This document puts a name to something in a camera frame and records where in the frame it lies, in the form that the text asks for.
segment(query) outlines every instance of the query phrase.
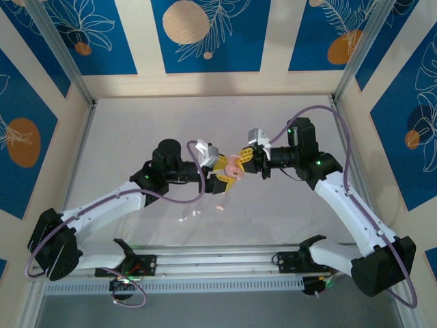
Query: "pink object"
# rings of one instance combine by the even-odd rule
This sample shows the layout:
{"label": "pink object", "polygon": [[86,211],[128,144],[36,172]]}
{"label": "pink object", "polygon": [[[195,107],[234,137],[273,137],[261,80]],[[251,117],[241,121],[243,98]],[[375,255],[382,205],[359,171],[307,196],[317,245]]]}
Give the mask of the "pink object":
{"label": "pink object", "polygon": [[238,155],[231,155],[227,158],[227,164],[225,166],[225,175],[230,178],[240,180],[244,176],[244,172],[235,163],[236,159],[240,159]]}

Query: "orange circle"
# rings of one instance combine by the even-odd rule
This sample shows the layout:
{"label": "orange circle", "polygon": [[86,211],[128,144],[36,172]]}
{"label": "orange circle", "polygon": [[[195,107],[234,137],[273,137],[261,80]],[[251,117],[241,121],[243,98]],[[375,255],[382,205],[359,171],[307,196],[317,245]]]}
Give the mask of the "orange circle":
{"label": "orange circle", "polygon": [[329,47],[328,61],[334,65],[346,64],[362,33],[363,31],[355,30],[337,38]]}
{"label": "orange circle", "polygon": [[409,147],[411,150],[416,149],[420,142],[421,137],[419,135],[419,132],[414,130],[408,131],[405,136],[405,144],[407,145],[407,147]]}
{"label": "orange circle", "polygon": [[83,42],[77,42],[74,45],[74,50],[76,50],[77,53],[79,55],[82,55],[82,56],[89,56],[89,55],[91,55],[91,47],[88,44],[83,43]]}
{"label": "orange circle", "polygon": [[212,58],[212,53],[207,51],[203,54],[203,58],[205,59],[211,59]]}
{"label": "orange circle", "polygon": [[6,136],[14,138],[7,143],[9,156],[12,161],[18,166],[24,168],[33,167],[41,151],[41,136],[38,127],[27,118],[16,118],[9,124],[9,128],[20,133],[21,135],[28,135],[26,142],[23,142],[15,137],[10,131],[6,130]]}

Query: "cable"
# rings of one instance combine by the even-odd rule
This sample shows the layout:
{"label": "cable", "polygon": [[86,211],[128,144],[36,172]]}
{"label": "cable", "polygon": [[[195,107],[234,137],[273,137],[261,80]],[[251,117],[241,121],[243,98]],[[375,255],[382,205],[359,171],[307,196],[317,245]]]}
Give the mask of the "cable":
{"label": "cable", "polygon": [[279,261],[276,261],[276,262],[274,261],[274,258],[277,258],[277,257],[278,257],[278,253],[276,253],[274,256],[272,256],[272,260],[271,261],[272,261],[273,265],[279,266]]}
{"label": "cable", "polygon": [[296,178],[293,178],[291,175],[289,175],[283,168],[280,168],[279,169],[282,173],[284,173],[287,177],[289,177],[290,179],[293,179],[294,181],[297,181],[297,182],[302,182],[303,180],[299,180],[299,179],[296,179]]}
{"label": "cable", "polygon": [[112,300],[113,300],[114,304],[118,304],[118,305],[124,306],[125,308],[134,308],[135,309],[135,308],[141,308],[141,307],[143,307],[147,303],[147,294],[145,293],[144,289],[142,289],[142,287],[140,287],[140,285],[138,285],[136,282],[134,282],[133,280],[129,279],[126,275],[123,275],[122,273],[117,272],[116,270],[113,270],[113,269],[110,269],[110,268],[101,268],[101,269],[103,269],[103,270],[105,270],[105,271],[107,271],[109,273],[113,273],[114,275],[118,275],[118,276],[120,276],[120,277],[122,277],[124,279],[127,279],[130,284],[132,284],[134,287],[136,287],[141,292],[141,294],[143,294],[143,302],[142,303],[140,303],[140,304],[132,304],[131,305],[131,304],[126,304],[124,302],[120,302],[119,300],[117,300],[115,298],[115,290],[114,290],[112,292],[112,294],[111,294],[111,297],[112,297]]}
{"label": "cable", "polygon": [[[310,111],[312,109],[324,109],[324,110],[330,111],[340,121],[341,127],[342,127],[343,132],[344,132],[344,134],[346,136],[346,141],[347,141],[347,144],[348,144],[347,151],[346,151],[346,164],[345,164],[345,167],[344,167],[344,174],[343,174],[343,184],[345,186],[345,190],[349,194],[349,197],[354,202],[354,204],[360,209],[360,211],[364,214],[364,216],[366,216],[366,219],[370,222],[370,224],[375,228],[376,231],[379,231],[380,228],[379,228],[378,224],[373,220],[371,215],[361,206],[360,202],[355,198],[355,196],[349,193],[350,188],[349,188],[349,184],[348,184],[348,172],[349,172],[349,168],[350,168],[350,158],[352,156],[350,133],[349,133],[349,130],[348,130],[348,126],[346,125],[346,122],[340,116],[340,114],[338,114],[334,109],[332,109],[331,107],[328,107],[328,106],[324,106],[324,105],[314,105],[314,106],[310,106],[310,107],[307,107],[307,108],[304,108],[304,109],[300,110],[287,123],[285,128],[283,128],[281,130],[281,132],[279,132],[279,134],[275,138],[270,140],[270,144],[273,144],[274,142],[276,142],[288,130],[288,128],[293,124],[293,122],[296,120],[296,118],[298,118],[303,113],[306,113],[307,111]],[[398,263],[402,273],[404,274],[404,277],[405,277],[405,279],[407,281],[407,285],[408,285],[408,287],[410,289],[410,292],[411,292],[412,303],[408,303],[407,301],[403,300],[399,295],[396,295],[391,290],[387,290],[387,291],[390,294],[392,294],[392,296],[394,296],[399,302],[401,302],[402,304],[404,304],[408,308],[415,309],[417,307],[417,293],[416,293],[416,290],[415,290],[414,285],[412,283],[411,277],[408,274],[408,270],[405,267],[405,264],[402,262],[402,259],[399,256],[399,254],[397,253],[397,251],[394,248],[394,246],[390,243],[389,239],[386,237],[386,235],[383,234],[381,236],[381,238],[387,244],[387,246],[389,247],[390,251],[393,253],[393,255],[394,255],[394,257],[395,257],[395,259],[396,259],[396,261],[397,261],[397,263]]]}
{"label": "cable", "polygon": [[[102,200],[99,200],[98,202],[88,206],[87,208],[84,208],[83,210],[79,211],[77,213],[77,217],[80,217],[81,215],[84,215],[85,213],[88,213],[89,211],[95,209],[96,207],[99,207],[100,205],[103,205],[107,202],[109,202],[110,200],[113,200],[114,198],[117,198],[119,196],[123,196],[123,195],[128,195],[130,193],[146,193],[148,195],[152,195],[154,197],[163,199],[163,200],[167,200],[169,202],[172,203],[176,203],[176,204],[192,204],[197,202],[198,200],[200,200],[200,198],[205,194],[205,176],[202,174],[202,169],[200,167],[199,162],[196,159],[196,156],[194,155],[193,151],[191,150],[191,145],[196,144],[197,142],[195,140],[191,140],[188,141],[186,143],[186,147],[188,149],[188,153],[190,154],[191,158],[194,160],[194,163],[196,165],[197,171],[199,172],[200,175],[200,181],[201,181],[201,189],[200,189],[200,193],[197,197],[193,198],[192,200],[173,200],[171,198],[165,197],[163,195],[160,195],[158,193],[155,193],[153,191],[147,190],[147,189],[131,189],[131,190],[126,190],[126,191],[122,191],[121,193],[119,193],[119,195],[111,195],[108,196]],[[32,254],[30,255],[26,267],[25,267],[25,276],[27,278],[35,278],[35,277],[40,277],[41,275],[45,274],[45,272],[41,272],[41,273],[37,273],[35,275],[30,274],[29,270],[30,270],[30,266],[33,262],[33,260],[35,260],[36,255],[40,252],[40,250],[45,246],[45,244],[47,244],[47,242],[54,236],[56,235],[56,233],[58,233],[58,231],[60,231],[63,227],[65,227],[66,225],[68,225],[71,221],[75,220],[77,217],[73,216],[70,217],[68,219],[66,219],[64,222],[62,222],[61,224],[59,224],[55,229],[53,229],[53,231],[51,231],[49,234],[47,234],[47,236],[42,239],[42,241],[38,244],[38,246],[35,248],[35,250],[32,252]],[[109,269],[109,268],[102,268],[105,271],[114,273],[120,277],[123,277],[129,281],[131,281],[130,279],[126,278],[126,276],[124,276],[123,274],[113,270],[113,269]],[[144,296],[144,301],[141,305],[128,305],[128,304],[121,304],[120,302],[117,302],[120,305],[123,305],[125,307],[128,308],[138,308],[140,306],[143,306],[146,302],[147,302],[147,297],[146,297],[146,293],[145,291],[136,283],[132,282],[132,285],[134,285],[135,287],[137,287],[141,293]]]}
{"label": "cable", "polygon": [[319,298],[321,295],[323,295],[325,292],[328,291],[329,288],[332,288],[337,282],[339,282],[341,279],[343,279],[346,275],[341,275],[340,277],[338,277],[336,282],[331,282],[331,280],[334,278],[335,275],[331,275],[330,279],[326,282],[325,285],[325,289],[323,289],[321,292],[315,292],[314,294],[312,294],[311,296],[315,296],[317,298]]}

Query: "beige circle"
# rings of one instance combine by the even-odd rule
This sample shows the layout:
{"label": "beige circle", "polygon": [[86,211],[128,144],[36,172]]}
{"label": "beige circle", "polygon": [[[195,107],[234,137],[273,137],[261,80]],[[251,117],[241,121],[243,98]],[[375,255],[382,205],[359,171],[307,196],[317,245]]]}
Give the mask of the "beige circle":
{"label": "beige circle", "polygon": [[212,54],[211,54],[209,51],[207,51],[207,52],[205,52],[205,53],[203,54],[203,58],[205,58],[205,59],[211,59],[211,58],[212,58]]}
{"label": "beige circle", "polygon": [[25,6],[23,0],[11,0],[11,1],[17,5],[20,5],[21,7]]}
{"label": "beige circle", "polygon": [[192,1],[176,1],[163,16],[164,31],[171,41],[191,44],[202,40],[210,30],[210,20]]}
{"label": "beige circle", "polygon": [[309,0],[308,2],[311,7],[318,7],[319,5],[322,5],[325,0]]}

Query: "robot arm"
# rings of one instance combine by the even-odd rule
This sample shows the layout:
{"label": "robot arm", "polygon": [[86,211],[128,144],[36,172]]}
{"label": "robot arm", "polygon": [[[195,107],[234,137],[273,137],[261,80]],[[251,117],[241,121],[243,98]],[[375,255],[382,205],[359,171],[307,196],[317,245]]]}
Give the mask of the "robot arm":
{"label": "robot arm", "polygon": [[[344,185],[342,167],[332,155],[319,151],[314,125],[308,118],[298,118],[290,126],[288,147],[273,148],[259,129],[249,133],[249,144],[251,146],[243,149],[241,158],[236,160],[244,172],[261,172],[262,178],[267,179],[272,169],[293,167],[298,176],[328,202],[356,241],[356,247],[347,247],[324,236],[311,237],[300,244],[297,257],[293,254],[283,259],[299,262],[294,266],[298,268],[296,271],[286,273],[311,272],[317,266],[331,267],[352,276],[362,292],[374,296],[404,279],[386,242],[395,248],[408,273],[411,271],[415,244],[409,237],[400,239],[372,213],[349,183]],[[232,177],[211,174],[207,178],[210,172],[223,169],[227,159],[202,141],[197,142],[196,148],[200,151],[201,172],[196,163],[182,162],[181,147],[176,140],[166,139],[153,151],[152,160],[113,192],[64,213],[58,214],[53,209],[42,213],[28,249],[36,253],[35,259],[47,277],[58,280],[75,269],[98,267],[116,268],[122,273],[137,270],[139,276],[144,275],[142,268],[154,271],[156,257],[138,256],[122,240],[101,245],[87,242],[87,237],[123,215],[163,197],[172,183],[197,182],[201,193],[227,191],[235,182]],[[369,213],[376,225],[371,224],[357,204]],[[137,268],[137,263],[147,261],[147,266]]]}
{"label": "robot arm", "polygon": [[411,272],[415,244],[409,237],[400,239],[371,211],[349,182],[347,187],[344,185],[342,167],[332,155],[319,151],[314,125],[308,118],[298,118],[288,129],[289,147],[272,148],[259,129],[249,133],[249,144],[251,147],[241,152],[240,159],[246,172],[261,172],[262,178],[267,179],[271,169],[293,167],[297,175],[337,213],[356,242],[356,247],[348,247],[324,236],[314,236],[300,244],[299,260],[309,262],[304,265],[318,264],[341,271],[351,276],[363,293],[374,296],[404,279],[385,241],[387,239],[400,255],[408,273]]}
{"label": "robot arm", "polygon": [[[135,263],[143,262],[144,259],[137,256],[123,240],[90,243],[87,238],[112,221],[155,202],[169,191],[170,184],[196,182],[202,193],[226,190],[227,183],[222,181],[225,178],[220,180],[220,176],[213,174],[208,178],[208,173],[214,170],[223,155],[202,140],[197,142],[196,148],[200,151],[198,163],[201,163],[201,172],[195,162],[181,160],[179,142],[166,139],[153,151],[152,160],[116,190],[63,213],[58,214],[52,208],[43,212],[27,248],[34,253],[40,247],[35,259],[46,276],[54,281],[73,270],[100,267],[126,272]],[[47,242],[42,243],[50,234],[52,236]]]}

